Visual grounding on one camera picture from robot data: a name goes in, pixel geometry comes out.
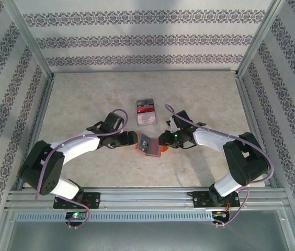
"purple cable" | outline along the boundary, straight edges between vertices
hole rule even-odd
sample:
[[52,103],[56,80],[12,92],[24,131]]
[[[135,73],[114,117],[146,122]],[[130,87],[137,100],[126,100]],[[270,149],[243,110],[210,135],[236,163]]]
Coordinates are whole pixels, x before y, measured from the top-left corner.
[[242,191],[246,191],[247,194],[246,194],[246,197],[243,201],[243,203],[241,204],[241,206],[238,208],[236,214],[234,216],[232,216],[231,219],[229,219],[227,222],[223,222],[223,221],[220,221],[220,220],[216,220],[214,219],[214,221],[218,222],[219,224],[216,224],[216,226],[226,226],[228,225],[229,223],[231,223],[236,217],[237,215],[240,213],[240,211],[243,209],[243,207],[245,206],[245,203],[247,202],[247,199],[248,199],[248,196],[250,194],[250,190],[248,190],[247,188],[241,188],[240,190],[238,190],[237,192],[242,192]]
[[[76,202],[76,201],[70,200],[70,199],[68,199],[68,198],[65,198],[65,197],[59,196],[59,195],[56,196],[56,197],[61,198],[62,200],[66,200],[66,201],[68,201],[68,202],[70,202],[70,203],[73,203],[73,204],[76,204],[76,205],[78,205],[78,206],[80,206],[80,207],[85,208],[85,209],[87,210],[86,219],[85,219],[81,224],[79,224],[78,226],[75,226],[74,228],[75,228],[75,229],[78,229],[79,227],[81,227],[81,226],[83,226],[83,225],[86,224],[86,222],[89,220],[89,217],[90,217],[90,209],[88,208],[88,206],[86,206],[86,205],[84,205],[84,204],[81,204],[81,203],[79,203],[79,202]],[[67,222],[69,228],[71,228],[71,225],[70,225],[71,220],[72,220],[72,217],[69,218],[69,221]]]
[[98,136],[109,136],[109,135],[113,135],[113,134],[116,134],[116,133],[119,133],[121,132],[126,126],[127,126],[127,123],[128,123],[128,114],[126,111],[122,110],[122,109],[116,109],[114,110],[113,112],[116,112],[116,111],[122,111],[125,115],[126,115],[126,119],[124,120],[124,124],[123,126],[117,130],[117,131],[114,131],[114,132],[109,132],[109,133],[96,133],[96,134],[85,134],[85,135],[80,135],[80,136],[77,136],[77,137],[74,137],[74,138],[71,138],[69,140],[66,140],[64,141],[62,144],[58,145],[57,147],[55,147],[47,156],[47,158],[45,159],[44,161],[44,164],[43,164],[43,167],[42,167],[42,171],[41,171],[41,174],[39,176],[39,180],[38,180],[38,185],[37,185],[37,189],[36,189],[36,195],[35,195],[35,199],[38,200],[38,195],[39,195],[39,192],[41,190],[41,186],[42,186],[42,183],[43,183],[43,179],[44,179],[44,173],[45,173],[45,169],[47,168],[47,165],[48,165],[48,162],[49,162],[49,159],[51,158],[51,156],[60,148],[62,148],[64,145],[66,144],[69,144],[71,142],[74,142],[76,140],[79,140],[79,139],[83,139],[83,138],[92,138],[92,137],[98,137]]
[[[271,161],[271,159],[268,157],[268,155],[267,155],[267,154],[266,154],[266,153],[265,153],[260,147],[258,147],[258,146],[256,146],[256,145],[252,144],[251,142],[249,142],[249,141],[247,141],[247,140],[243,140],[243,139],[241,139],[241,138],[239,138],[239,137],[236,137],[236,136],[233,136],[233,135],[230,135],[230,134],[224,133],[224,132],[220,132],[220,131],[218,131],[218,130],[205,128],[205,127],[202,127],[202,126],[200,126],[200,125],[198,125],[198,124],[195,124],[195,123],[191,122],[190,120],[185,119],[185,118],[179,116],[178,114],[176,114],[176,113],[174,112],[174,109],[172,108],[172,106],[170,106],[170,105],[168,105],[168,104],[165,105],[165,108],[166,108],[170,113],[172,113],[174,116],[176,116],[176,117],[178,117],[179,119],[181,119],[181,120],[183,120],[183,121],[185,121],[185,122],[191,124],[192,126],[195,126],[195,127],[201,128],[201,129],[203,129],[203,130],[205,130],[205,131],[208,131],[208,132],[212,132],[212,133],[215,133],[215,134],[221,135],[221,136],[226,137],[226,138],[231,138],[231,139],[234,139],[234,140],[238,140],[238,141],[242,142],[243,144],[249,145],[249,146],[251,146],[252,148],[254,148],[255,150],[259,151],[259,152],[260,152],[260,153],[266,158],[266,160],[267,160],[267,162],[269,163],[269,166],[270,166],[270,168],[271,168],[271,171],[270,171],[269,175],[267,175],[267,177],[265,177],[265,178],[263,178],[263,179],[261,179],[261,180],[253,181],[253,182],[251,182],[250,184],[255,184],[255,183],[259,183],[259,182],[267,181],[267,180],[269,180],[269,179],[273,176],[273,173],[274,173],[274,165],[273,165],[273,162]],[[246,195],[246,197],[245,197],[243,203],[241,204],[241,206],[238,208],[236,214],[235,214],[230,220],[228,220],[228,221],[225,222],[225,223],[222,222],[222,221],[219,221],[219,220],[215,220],[215,219],[214,219],[214,221],[219,222],[219,224],[216,224],[216,226],[225,226],[225,225],[228,225],[228,224],[229,224],[230,222],[232,222],[232,221],[237,217],[237,215],[240,213],[241,209],[244,207],[245,203],[247,202],[248,196],[249,196],[249,194],[250,194],[250,190],[248,190],[247,188],[244,188],[244,187],[241,187],[241,188],[239,188],[239,189],[236,190],[236,192],[241,192],[241,191],[247,191],[247,195]]]
[[200,125],[198,125],[198,124],[195,124],[195,123],[191,122],[191,121],[188,120],[188,119],[184,119],[183,117],[181,117],[181,116],[179,116],[178,114],[176,114],[176,113],[174,112],[174,109],[172,108],[172,106],[170,106],[170,105],[168,105],[168,104],[165,105],[165,108],[166,108],[169,112],[171,112],[174,116],[176,116],[176,117],[178,117],[179,119],[181,119],[181,120],[183,120],[183,121],[185,121],[185,122],[191,124],[192,126],[195,126],[195,127],[201,128],[201,129],[203,129],[203,130],[205,130],[205,131],[208,131],[208,132],[212,132],[212,133],[215,133],[215,134],[221,135],[221,136],[226,137],[226,138],[231,138],[231,139],[234,139],[234,140],[238,140],[238,141],[242,142],[243,144],[249,145],[249,146],[251,146],[252,148],[254,148],[255,150],[257,150],[258,152],[260,152],[260,153],[265,157],[265,159],[268,161],[269,166],[270,166],[270,168],[271,168],[271,172],[269,173],[269,175],[267,175],[267,177],[265,177],[265,178],[263,178],[263,179],[261,179],[261,180],[253,181],[253,182],[251,182],[250,184],[256,184],[256,183],[260,183],[260,182],[267,181],[267,180],[269,180],[269,179],[273,176],[274,165],[273,165],[272,161],[270,160],[270,158],[268,157],[268,155],[267,155],[267,154],[266,154],[266,153],[265,153],[260,147],[258,147],[258,146],[256,146],[256,145],[252,144],[251,142],[249,142],[249,141],[247,141],[247,140],[243,140],[243,139],[241,139],[241,138],[239,138],[239,137],[236,137],[236,136],[233,136],[233,135],[230,135],[230,134],[224,133],[224,132],[220,132],[220,131],[218,131],[218,130],[205,128],[205,127],[202,127],[202,126],[200,126]]

